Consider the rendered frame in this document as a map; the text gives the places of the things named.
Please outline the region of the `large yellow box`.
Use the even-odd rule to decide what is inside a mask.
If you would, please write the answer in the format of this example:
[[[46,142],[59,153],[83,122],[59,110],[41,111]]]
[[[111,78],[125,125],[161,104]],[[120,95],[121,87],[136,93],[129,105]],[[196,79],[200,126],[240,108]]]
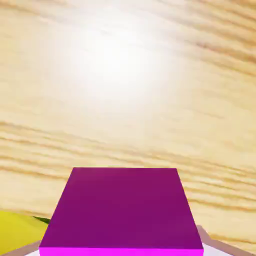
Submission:
[[[0,256],[40,241],[47,226],[33,216],[0,210]]]

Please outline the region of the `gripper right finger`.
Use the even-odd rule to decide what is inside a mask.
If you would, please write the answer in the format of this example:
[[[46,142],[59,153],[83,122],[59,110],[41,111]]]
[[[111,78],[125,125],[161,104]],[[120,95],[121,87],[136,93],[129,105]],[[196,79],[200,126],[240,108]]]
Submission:
[[[201,225],[197,225],[196,227],[202,243],[232,256],[250,256],[250,253],[247,251],[223,243],[219,240],[211,239],[210,235],[205,231],[205,229]]]

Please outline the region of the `small magenta cube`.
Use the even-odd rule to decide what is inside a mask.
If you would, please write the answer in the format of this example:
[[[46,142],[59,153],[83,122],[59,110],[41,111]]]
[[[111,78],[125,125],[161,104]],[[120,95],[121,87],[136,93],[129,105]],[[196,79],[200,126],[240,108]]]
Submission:
[[[75,167],[40,256],[203,256],[175,168]]]

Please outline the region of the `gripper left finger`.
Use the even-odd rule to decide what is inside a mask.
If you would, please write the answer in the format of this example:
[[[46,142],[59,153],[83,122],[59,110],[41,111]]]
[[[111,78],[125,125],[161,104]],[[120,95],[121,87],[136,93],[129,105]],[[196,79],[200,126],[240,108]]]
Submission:
[[[30,243],[18,249],[9,251],[7,253],[2,254],[1,256],[26,256],[30,253],[33,253],[39,249],[41,241],[36,241],[34,243]]]

